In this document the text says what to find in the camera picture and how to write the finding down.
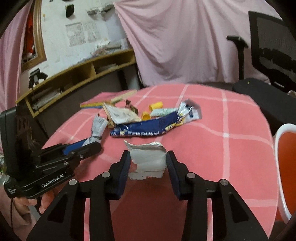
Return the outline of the left hand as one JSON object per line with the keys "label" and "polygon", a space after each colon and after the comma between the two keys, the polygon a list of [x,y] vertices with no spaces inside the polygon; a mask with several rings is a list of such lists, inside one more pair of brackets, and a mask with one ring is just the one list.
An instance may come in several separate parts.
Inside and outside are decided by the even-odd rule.
{"label": "left hand", "polygon": [[[41,214],[45,212],[64,186],[65,184],[59,185],[41,196],[41,207],[39,208]],[[35,205],[37,205],[37,199],[17,197],[11,200],[8,198],[4,187],[1,186],[1,213],[15,232],[24,232],[21,230],[31,229],[36,223],[29,209],[29,207]]]}

